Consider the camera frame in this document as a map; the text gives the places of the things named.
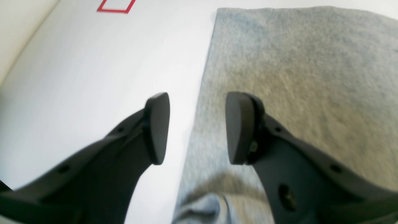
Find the red square outline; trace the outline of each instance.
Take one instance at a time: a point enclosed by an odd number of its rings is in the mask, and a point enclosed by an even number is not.
[[[115,9],[103,9],[103,6],[105,5],[105,2],[107,0],[103,0],[101,5],[98,7],[97,12],[113,12],[113,13],[124,13],[127,14],[129,13],[131,7],[133,6],[135,0],[131,0],[129,6],[127,7],[126,10],[115,10]]]

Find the screw hole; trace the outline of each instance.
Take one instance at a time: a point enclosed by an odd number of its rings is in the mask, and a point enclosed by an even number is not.
[[[286,210],[294,212],[297,208],[295,195],[293,191],[286,185],[279,186],[279,199]]]
[[[68,165],[64,165],[61,168],[59,168],[58,172],[59,173],[65,173],[68,170],[69,170],[69,166]]]
[[[336,166],[336,165],[331,165],[330,168],[331,168],[331,170],[333,170],[336,173],[342,173],[343,172],[343,170],[340,167]]]

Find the gray carpet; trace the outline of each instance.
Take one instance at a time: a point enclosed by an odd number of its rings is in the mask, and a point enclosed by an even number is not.
[[[229,164],[228,91],[260,97],[294,136],[398,191],[398,21],[334,7],[219,9],[176,223],[272,222],[252,167]]]

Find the white floor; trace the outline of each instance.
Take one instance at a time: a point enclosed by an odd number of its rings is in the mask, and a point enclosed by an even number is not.
[[[171,222],[217,8],[333,5],[398,19],[396,0],[136,0],[128,14],[96,12],[101,2],[61,0],[10,71],[0,179],[25,185],[168,92],[166,158],[140,178],[126,223]]]

